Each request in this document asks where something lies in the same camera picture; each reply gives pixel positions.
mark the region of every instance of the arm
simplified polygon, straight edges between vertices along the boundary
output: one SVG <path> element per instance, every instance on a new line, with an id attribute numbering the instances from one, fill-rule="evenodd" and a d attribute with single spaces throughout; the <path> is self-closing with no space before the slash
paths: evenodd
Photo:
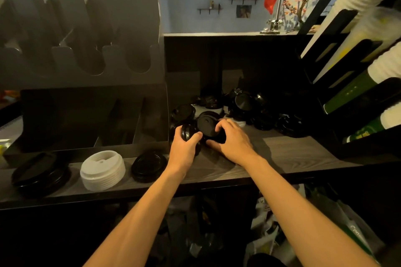
<path id="1" fill-rule="evenodd" d="M 202 138 L 198 132 L 188 142 L 176 129 L 168 165 L 139 202 L 107 236 L 84 267 L 143 267 L 159 230 L 168 204 L 176 192 Z"/>
<path id="2" fill-rule="evenodd" d="M 236 123 L 221 120 L 216 131 L 221 128 L 226 132 L 226 142 L 207 141 L 208 145 L 246 169 L 305 267 L 378 266 L 253 150 L 248 136 Z"/>

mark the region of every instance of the finger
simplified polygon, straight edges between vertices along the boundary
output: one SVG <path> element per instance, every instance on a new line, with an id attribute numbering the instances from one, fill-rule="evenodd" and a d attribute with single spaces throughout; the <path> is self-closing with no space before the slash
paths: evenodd
<path id="1" fill-rule="evenodd" d="M 188 143 L 195 146 L 202 139 L 202 137 L 203 137 L 202 132 L 197 132 L 194 135 L 192 135 L 190 139 L 188 139 Z"/>
<path id="2" fill-rule="evenodd" d="M 178 126 L 178 127 L 176 128 L 176 131 L 175 131 L 175 133 L 174 133 L 174 139 L 176 139 L 176 138 L 181 138 L 181 129 L 182 129 L 182 127 L 183 127 L 183 126 Z"/>
<path id="3" fill-rule="evenodd" d="M 227 121 L 228 121 L 234 128 L 240 128 L 240 129 L 241 129 L 241 127 L 240 127 L 236 122 L 234 122 L 231 118 L 228 118 Z"/>
<path id="4" fill-rule="evenodd" d="M 210 148 L 216 150 L 217 152 L 222 153 L 222 151 L 221 151 L 221 144 L 219 144 L 218 142 L 215 142 L 214 140 L 207 140 L 207 141 L 206 141 L 206 144 L 207 144 Z"/>
<path id="5" fill-rule="evenodd" d="M 215 131 L 218 132 L 221 128 L 227 131 L 227 129 L 233 128 L 233 126 L 227 121 L 227 119 L 223 118 L 217 123 Z"/>

